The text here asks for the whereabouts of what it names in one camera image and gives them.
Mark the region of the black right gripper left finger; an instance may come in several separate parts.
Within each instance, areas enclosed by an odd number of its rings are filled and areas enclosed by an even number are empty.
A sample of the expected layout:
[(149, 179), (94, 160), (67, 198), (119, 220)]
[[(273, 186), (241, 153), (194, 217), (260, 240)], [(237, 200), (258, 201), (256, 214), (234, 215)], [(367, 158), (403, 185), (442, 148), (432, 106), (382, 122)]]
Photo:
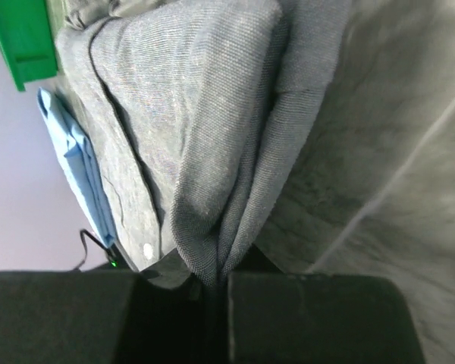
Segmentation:
[(131, 271), (0, 271), (0, 363), (200, 363), (199, 302)]

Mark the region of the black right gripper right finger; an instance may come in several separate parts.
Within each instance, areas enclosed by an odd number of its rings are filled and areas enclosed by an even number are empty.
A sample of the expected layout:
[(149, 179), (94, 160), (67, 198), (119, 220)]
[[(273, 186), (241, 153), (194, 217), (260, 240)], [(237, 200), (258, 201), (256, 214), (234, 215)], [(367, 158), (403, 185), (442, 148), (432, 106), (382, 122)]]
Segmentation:
[(232, 363), (424, 363), (409, 307), (386, 278), (235, 272)]

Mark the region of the grey long sleeve shirt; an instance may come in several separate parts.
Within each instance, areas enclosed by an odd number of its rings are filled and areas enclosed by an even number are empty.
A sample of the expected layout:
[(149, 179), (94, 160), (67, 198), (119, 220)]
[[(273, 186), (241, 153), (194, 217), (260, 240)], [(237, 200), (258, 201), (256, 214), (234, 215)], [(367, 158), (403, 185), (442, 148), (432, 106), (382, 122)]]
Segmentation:
[(67, 1), (56, 36), (130, 265), (214, 287), (262, 229), (337, 65), (349, 1)]

